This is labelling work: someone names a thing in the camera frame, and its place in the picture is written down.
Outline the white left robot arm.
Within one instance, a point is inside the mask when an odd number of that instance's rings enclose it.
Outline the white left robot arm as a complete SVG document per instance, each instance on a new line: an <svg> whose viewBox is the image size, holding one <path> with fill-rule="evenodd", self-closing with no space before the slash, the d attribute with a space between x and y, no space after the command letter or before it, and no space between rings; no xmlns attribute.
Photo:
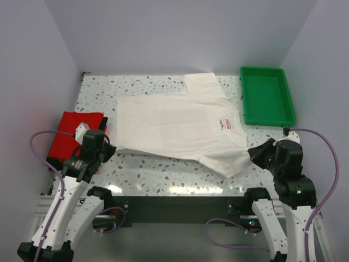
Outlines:
<svg viewBox="0 0 349 262"><path fill-rule="evenodd" d="M17 254L23 261L72 261L73 245L94 218L113 208L112 193L103 187L93 187L81 208L76 211L92 176L106 163L116 148L103 130L90 129L73 136L80 146L57 173L60 187L41 226L29 242L20 243Z"/></svg>

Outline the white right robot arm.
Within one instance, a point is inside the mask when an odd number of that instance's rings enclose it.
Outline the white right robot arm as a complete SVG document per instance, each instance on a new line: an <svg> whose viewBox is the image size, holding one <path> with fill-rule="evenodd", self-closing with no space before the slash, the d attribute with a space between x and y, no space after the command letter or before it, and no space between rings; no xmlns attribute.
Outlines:
<svg viewBox="0 0 349 262"><path fill-rule="evenodd" d="M268 139L248 149L251 161L273 175L274 189L284 212L286 229L278 221L266 188L248 188L243 209L256 215L269 247L271 261L316 261L314 226L311 214L316 207L316 191L303 175L303 149L292 140Z"/></svg>

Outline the white t shirt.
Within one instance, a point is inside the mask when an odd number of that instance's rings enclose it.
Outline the white t shirt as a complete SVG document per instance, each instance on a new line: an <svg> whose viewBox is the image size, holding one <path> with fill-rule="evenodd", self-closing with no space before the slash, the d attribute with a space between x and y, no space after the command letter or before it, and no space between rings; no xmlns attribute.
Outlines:
<svg viewBox="0 0 349 262"><path fill-rule="evenodd" d="M213 73L187 74L180 92L119 98L119 150L195 160L225 177L250 165L239 110Z"/></svg>

